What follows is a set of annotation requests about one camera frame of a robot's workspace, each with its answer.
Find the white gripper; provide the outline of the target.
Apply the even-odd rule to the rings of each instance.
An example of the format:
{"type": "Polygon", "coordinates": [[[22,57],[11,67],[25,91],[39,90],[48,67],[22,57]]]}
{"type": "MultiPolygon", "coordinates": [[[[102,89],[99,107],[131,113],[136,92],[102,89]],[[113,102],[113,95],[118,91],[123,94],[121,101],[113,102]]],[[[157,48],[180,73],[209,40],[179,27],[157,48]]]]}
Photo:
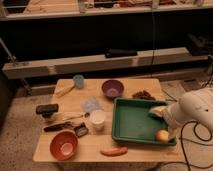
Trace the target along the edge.
{"type": "Polygon", "coordinates": [[[173,103],[168,106],[155,106],[152,107],[149,112],[157,117],[162,117],[171,128],[178,128],[181,126],[181,122],[178,117],[181,114],[181,110],[178,103],[173,103]]]}

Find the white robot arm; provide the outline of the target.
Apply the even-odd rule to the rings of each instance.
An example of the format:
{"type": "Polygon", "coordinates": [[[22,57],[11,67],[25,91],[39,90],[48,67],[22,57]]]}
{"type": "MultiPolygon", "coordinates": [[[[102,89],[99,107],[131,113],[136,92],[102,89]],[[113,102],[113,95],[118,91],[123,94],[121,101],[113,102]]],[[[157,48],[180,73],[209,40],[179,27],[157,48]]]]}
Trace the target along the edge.
{"type": "Polygon", "coordinates": [[[186,92],[177,102],[152,107],[149,112],[163,118],[173,129],[195,120],[213,132],[213,88],[186,92]]]}

